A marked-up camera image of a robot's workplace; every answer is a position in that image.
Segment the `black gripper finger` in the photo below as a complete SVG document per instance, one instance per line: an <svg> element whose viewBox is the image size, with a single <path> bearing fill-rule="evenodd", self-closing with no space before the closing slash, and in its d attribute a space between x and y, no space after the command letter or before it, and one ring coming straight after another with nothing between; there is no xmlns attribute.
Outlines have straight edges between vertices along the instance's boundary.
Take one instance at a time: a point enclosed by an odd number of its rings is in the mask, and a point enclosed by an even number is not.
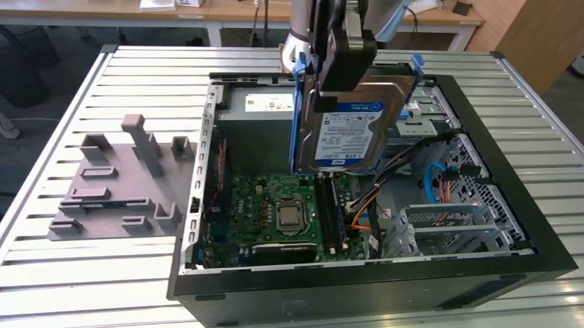
<svg viewBox="0 0 584 328"><path fill-rule="evenodd" d="M312 111L332 112L338 101L338 92L312 90Z"/></svg>

